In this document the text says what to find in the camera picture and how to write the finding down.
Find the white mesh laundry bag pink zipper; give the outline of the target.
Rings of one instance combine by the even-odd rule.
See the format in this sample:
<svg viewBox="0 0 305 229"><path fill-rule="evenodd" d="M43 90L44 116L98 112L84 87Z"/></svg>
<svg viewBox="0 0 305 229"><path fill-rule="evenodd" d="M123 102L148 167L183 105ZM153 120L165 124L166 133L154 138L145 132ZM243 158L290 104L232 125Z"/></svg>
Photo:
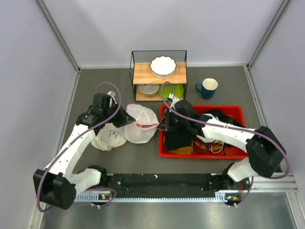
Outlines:
<svg viewBox="0 0 305 229"><path fill-rule="evenodd" d="M159 124L156 113L140 104L128 104L126 112L135 121L124 127L125 138L134 144L148 143L154 136Z"/></svg>

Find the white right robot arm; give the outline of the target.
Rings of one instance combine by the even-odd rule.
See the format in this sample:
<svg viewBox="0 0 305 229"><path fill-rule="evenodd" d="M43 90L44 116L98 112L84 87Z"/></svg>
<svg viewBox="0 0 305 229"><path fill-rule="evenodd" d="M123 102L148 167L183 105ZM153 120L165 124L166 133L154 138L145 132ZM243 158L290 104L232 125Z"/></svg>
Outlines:
<svg viewBox="0 0 305 229"><path fill-rule="evenodd" d="M187 100L172 101L165 107L157 129L166 134L167 151L189 146L197 138L205 146L221 142L246 153L246 158L223 171L226 188L235 188L240 181L253 176L272 179L280 163L287 159L285 149L266 126L246 128L217 109L200 113Z"/></svg>

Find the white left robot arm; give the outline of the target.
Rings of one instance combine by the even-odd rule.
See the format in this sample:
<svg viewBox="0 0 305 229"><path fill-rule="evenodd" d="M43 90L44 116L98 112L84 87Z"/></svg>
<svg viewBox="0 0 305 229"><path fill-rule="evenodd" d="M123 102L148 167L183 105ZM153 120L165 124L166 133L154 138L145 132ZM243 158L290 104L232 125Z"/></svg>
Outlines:
<svg viewBox="0 0 305 229"><path fill-rule="evenodd" d="M115 92L97 93L57 156L43 170L35 171L37 203L67 210L82 192L105 188L110 181L105 168L91 165L78 174L73 173L74 168L88 145L101 151L124 145L124 127L133 122L135 119L115 100Z"/></svg>

